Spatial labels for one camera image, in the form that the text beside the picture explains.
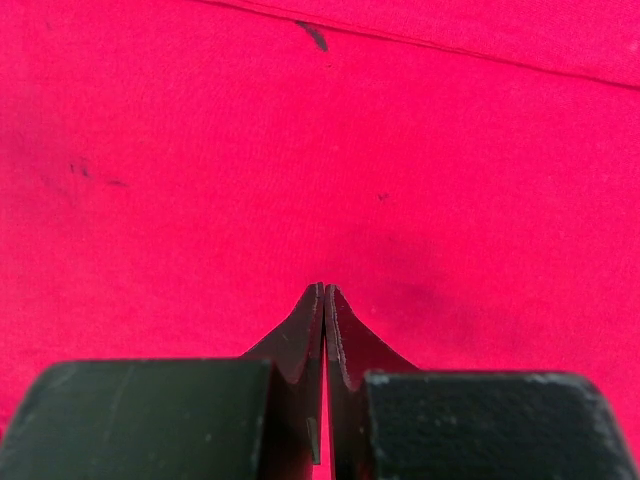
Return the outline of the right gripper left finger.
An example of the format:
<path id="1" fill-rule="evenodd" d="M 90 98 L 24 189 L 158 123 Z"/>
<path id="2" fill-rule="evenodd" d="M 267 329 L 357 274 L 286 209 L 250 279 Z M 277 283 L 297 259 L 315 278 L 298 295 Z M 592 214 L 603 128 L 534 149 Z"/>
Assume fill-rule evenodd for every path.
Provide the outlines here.
<path id="1" fill-rule="evenodd" d="M 1 443 L 5 479 L 308 479 L 320 460 L 324 287 L 234 358 L 57 363 Z"/>

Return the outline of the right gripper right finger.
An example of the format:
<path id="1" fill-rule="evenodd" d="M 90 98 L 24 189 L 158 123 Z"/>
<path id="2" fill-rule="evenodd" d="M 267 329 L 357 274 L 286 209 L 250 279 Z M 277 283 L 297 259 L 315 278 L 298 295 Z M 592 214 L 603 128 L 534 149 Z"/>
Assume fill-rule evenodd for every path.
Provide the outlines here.
<path id="1" fill-rule="evenodd" d="M 422 370 L 324 298 L 336 479 L 635 479 L 609 402 L 556 371 Z"/>

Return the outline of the crimson red t shirt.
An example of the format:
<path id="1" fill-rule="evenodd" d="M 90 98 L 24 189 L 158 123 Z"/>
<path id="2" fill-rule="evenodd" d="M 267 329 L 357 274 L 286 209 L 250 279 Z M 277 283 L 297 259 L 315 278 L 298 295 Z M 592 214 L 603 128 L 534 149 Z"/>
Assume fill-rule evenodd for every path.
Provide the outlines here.
<path id="1" fill-rule="evenodd" d="M 639 467 L 638 3 L 2 3 L 1 443 L 316 283 L 422 370 L 585 377 Z"/>

